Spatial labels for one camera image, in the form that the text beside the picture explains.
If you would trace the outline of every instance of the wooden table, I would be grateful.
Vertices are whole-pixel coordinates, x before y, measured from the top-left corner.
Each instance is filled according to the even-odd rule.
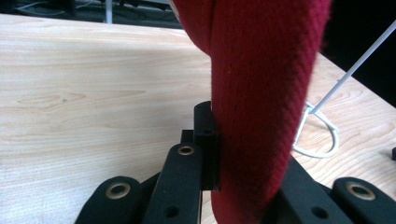
[[[344,72],[318,55],[309,100]],[[0,222],[72,223],[116,175],[159,172],[192,108],[210,99],[210,60],[184,31],[0,15]],[[396,111],[353,78],[322,112],[340,131],[326,160],[294,154],[317,181],[363,178],[396,198]],[[309,120],[301,145],[330,135]],[[203,223],[215,223],[205,193]]]

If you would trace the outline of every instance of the light wood surface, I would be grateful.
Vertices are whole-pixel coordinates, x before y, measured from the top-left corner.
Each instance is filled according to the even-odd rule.
[[[343,74],[319,55],[309,101]],[[154,175],[209,99],[210,60],[183,31],[0,15],[0,223],[73,223],[106,179]],[[329,187],[356,176],[395,199],[395,109],[352,78],[322,112],[339,152],[297,160]],[[310,119],[300,145],[330,135]]]

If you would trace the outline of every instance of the red woven fabric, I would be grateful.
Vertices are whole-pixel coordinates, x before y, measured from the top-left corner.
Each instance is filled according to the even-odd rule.
[[[218,223],[259,223],[280,186],[330,0],[174,0],[212,59]]]

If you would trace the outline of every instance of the white cable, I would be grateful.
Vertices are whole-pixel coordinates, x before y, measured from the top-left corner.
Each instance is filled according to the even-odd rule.
[[[47,3],[48,2],[35,2],[35,3],[29,4],[29,5],[26,5],[26,6],[23,6],[23,7],[15,7],[15,9],[21,10],[21,9],[24,9],[24,8],[27,8],[27,7],[33,7],[33,6],[37,6],[37,5],[40,5],[40,4],[47,4]]]
[[[337,84],[320,100],[317,106],[310,112],[311,114],[315,114],[317,110],[319,110],[332,95],[347,81],[349,77],[351,77],[356,70],[366,61],[370,55],[384,42],[396,29],[396,20],[390,25],[390,27],[374,42],[374,44],[366,50],[366,52],[361,55],[355,64],[346,72],[346,74],[337,82]]]
[[[86,3],[86,4],[84,4],[84,5],[78,6],[78,7],[76,7],[76,8],[87,7],[87,6],[89,6],[90,4],[92,4],[92,3],[94,3],[94,0],[92,0],[91,2]]]
[[[305,109],[303,117],[301,119],[300,126],[298,128],[296,137],[294,139],[293,149],[296,152],[301,153],[305,156],[320,158],[320,159],[329,158],[330,156],[334,155],[334,153],[338,150],[339,139],[338,139],[338,134],[337,134],[337,128],[332,123],[330,123],[329,120],[320,111],[317,111],[314,115],[326,124],[327,128],[329,129],[330,133],[332,134],[332,148],[330,148],[330,150],[325,153],[317,153],[317,152],[310,152],[310,151],[307,151],[301,147],[296,146],[297,141],[300,137],[300,134],[303,130],[303,126],[306,122],[306,119],[307,119],[308,115],[310,115],[310,112],[313,109],[314,109],[314,107],[311,104],[309,104],[308,102],[306,102],[306,109]]]
[[[59,11],[59,12],[54,12],[54,13],[39,13],[39,12],[30,11],[30,10],[25,10],[25,8],[28,8],[28,7],[34,7],[34,6],[37,6],[37,5],[40,5],[40,4],[47,4],[47,3],[48,2],[36,2],[36,3],[32,3],[32,4],[29,4],[29,5],[23,6],[23,7],[16,7],[15,9],[17,11],[19,11],[19,12],[24,12],[24,13],[27,13],[27,14],[37,15],[37,16],[58,16],[58,15],[61,15],[61,14],[65,13],[64,11]],[[92,0],[89,3],[83,4],[81,6],[78,6],[78,7],[76,7],[76,9],[82,8],[82,7],[87,7],[87,6],[91,5],[92,3],[94,3],[94,0]]]
[[[55,12],[55,13],[39,13],[39,12],[33,12],[33,11],[25,10],[25,9],[17,9],[16,8],[16,10],[19,12],[24,12],[27,14],[37,15],[37,16],[58,16],[58,15],[64,14],[64,11],[59,11],[59,12]]]

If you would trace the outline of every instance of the black object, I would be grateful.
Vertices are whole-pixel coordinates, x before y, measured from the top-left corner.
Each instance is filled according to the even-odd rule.
[[[125,176],[108,179],[85,203],[76,224],[136,223],[140,216],[141,197],[137,180]]]
[[[396,147],[394,147],[392,150],[392,160],[396,161]]]
[[[12,14],[14,5],[14,0],[0,0],[0,13]]]
[[[65,13],[76,16],[76,0],[50,0],[50,2],[63,8]]]
[[[210,102],[194,108],[194,130],[183,130],[160,174],[139,184],[118,176],[101,184],[76,223],[200,223],[201,190],[219,187],[219,136]],[[291,158],[281,188],[262,223],[392,223],[396,202],[357,178],[340,178],[328,189]]]
[[[193,137],[204,151],[202,190],[219,190],[219,135],[210,101],[194,107]]]
[[[352,223],[294,158],[263,223]]]
[[[332,199],[355,223],[395,223],[396,204],[374,185],[354,177],[332,186]]]

